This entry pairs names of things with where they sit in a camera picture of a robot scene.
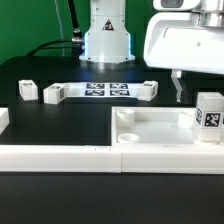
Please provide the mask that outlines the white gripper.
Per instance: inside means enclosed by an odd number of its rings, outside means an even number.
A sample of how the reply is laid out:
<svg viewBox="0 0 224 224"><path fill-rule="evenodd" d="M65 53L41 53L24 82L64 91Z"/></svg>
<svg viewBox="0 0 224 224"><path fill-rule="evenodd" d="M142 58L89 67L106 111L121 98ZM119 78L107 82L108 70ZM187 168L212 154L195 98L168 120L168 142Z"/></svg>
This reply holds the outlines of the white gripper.
<svg viewBox="0 0 224 224"><path fill-rule="evenodd" d="M185 71L224 75L224 28L200 27L198 21L197 13L161 12L147 27L143 58L149 67L175 69L178 103L188 99Z"/></svg>

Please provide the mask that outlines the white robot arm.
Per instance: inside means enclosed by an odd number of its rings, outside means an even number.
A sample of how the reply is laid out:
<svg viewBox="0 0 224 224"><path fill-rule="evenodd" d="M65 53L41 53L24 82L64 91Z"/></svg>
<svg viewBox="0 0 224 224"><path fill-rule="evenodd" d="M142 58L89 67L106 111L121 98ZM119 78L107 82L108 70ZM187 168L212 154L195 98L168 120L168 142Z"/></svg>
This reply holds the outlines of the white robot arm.
<svg viewBox="0 0 224 224"><path fill-rule="evenodd" d="M99 69L134 59L125 28L126 0L90 0L91 25L80 60ZM224 75L224 0L153 0L143 59L170 69L178 91L184 71Z"/></svg>

